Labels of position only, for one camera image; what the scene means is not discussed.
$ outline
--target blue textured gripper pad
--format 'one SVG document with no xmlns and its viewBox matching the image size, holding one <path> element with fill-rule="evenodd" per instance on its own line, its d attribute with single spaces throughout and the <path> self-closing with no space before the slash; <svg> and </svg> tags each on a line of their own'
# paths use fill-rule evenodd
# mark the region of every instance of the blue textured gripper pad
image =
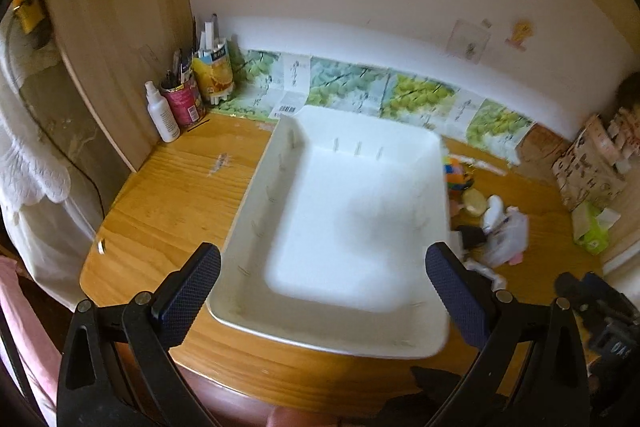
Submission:
<svg viewBox="0 0 640 427">
<path fill-rule="evenodd" d="M 158 317 L 158 339 L 162 347 L 179 346 L 187 336 L 220 275 L 220 251 L 214 245 L 202 243 L 180 272 L 179 287 L 171 288 L 170 296 Z"/>
<path fill-rule="evenodd" d="M 471 289 L 463 281 L 459 270 L 456 270 L 451 263 L 458 263 L 464 271 L 466 271 L 465 267 L 449 248 L 447 250 L 450 256 L 446 256 L 441 251 L 442 247 L 447 248 L 444 243 L 436 243 L 427 249 L 425 256 L 427 275 L 465 342 L 482 349 L 491 334 L 488 317 Z"/>
</svg>

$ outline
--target pink fabric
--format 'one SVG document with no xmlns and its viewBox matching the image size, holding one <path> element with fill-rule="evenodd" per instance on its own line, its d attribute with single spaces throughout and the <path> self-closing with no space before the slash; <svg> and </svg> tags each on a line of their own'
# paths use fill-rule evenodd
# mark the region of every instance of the pink fabric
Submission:
<svg viewBox="0 0 640 427">
<path fill-rule="evenodd" d="M 22 294 L 16 262 L 0 256 L 0 306 L 6 317 L 36 400 L 55 413 L 62 356 Z"/>
</svg>

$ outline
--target white curtain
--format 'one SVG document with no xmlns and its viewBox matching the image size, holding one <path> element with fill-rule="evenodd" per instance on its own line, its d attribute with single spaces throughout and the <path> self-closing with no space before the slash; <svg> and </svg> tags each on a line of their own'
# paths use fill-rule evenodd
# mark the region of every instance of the white curtain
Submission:
<svg viewBox="0 0 640 427">
<path fill-rule="evenodd" d="M 100 187 L 105 210 L 128 174 L 89 114 L 52 40 L 33 50 L 12 14 L 0 23 L 0 208 L 33 280 L 75 309 L 79 275 L 102 215 L 93 185 L 64 159 L 30 117 L 18 89 L 57 145 Z"/>
</svg>

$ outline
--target screw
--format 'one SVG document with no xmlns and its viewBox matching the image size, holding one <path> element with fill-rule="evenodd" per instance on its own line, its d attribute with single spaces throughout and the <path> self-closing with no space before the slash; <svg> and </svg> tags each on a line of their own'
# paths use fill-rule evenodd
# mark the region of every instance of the screw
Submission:
<svg viewBox="0 0 640 427">
<path fill-rule="evenodd" d="M 140 306 L 144 306 L 145 304 L 149 304 L 150 300 L 151 300 L 151 293 L 140 292 L 138 295 L 136 295 L 134 302 Z"/>
<path fill-rule="evenodd" d="M 556 304 L 561 310 L 568 310 L 571 307 L 571 303 L 564 297 L 557 299 Z"/>
<path fill-rule="evenodd" d="M 513 301 L 513 295 L 511 295 L 507 290 L 498 290 L 495 293 L 495 298 L 498 299 L 498 301 L 508 304 L 511 301 Z"/>
<path fill-rule="evenodd" d="M 84 301 L 81 301 L 78 304 L 78 307 L 76 308 L 76 310 L 79 311 L 80 313 L 87 312 L 90 309 L 91 309 L 91 301 L 89 299 L 85 299 Z"/>
</svg>

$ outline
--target barcode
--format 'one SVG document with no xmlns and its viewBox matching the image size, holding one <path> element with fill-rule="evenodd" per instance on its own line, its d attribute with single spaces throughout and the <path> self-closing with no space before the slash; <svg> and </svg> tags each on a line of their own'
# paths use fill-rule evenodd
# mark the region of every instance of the barcode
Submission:
<svg viewBox="0 0 640 427">
<path fill-rule="evenodd" d="M 198 110 L 196 109 L 195 105 L 192 105 L 190 108 L 188 108 L 189 111 L 189 116 L 191 117 L 191 121 L 195 122 L 198 119 Z"/>
</svg>

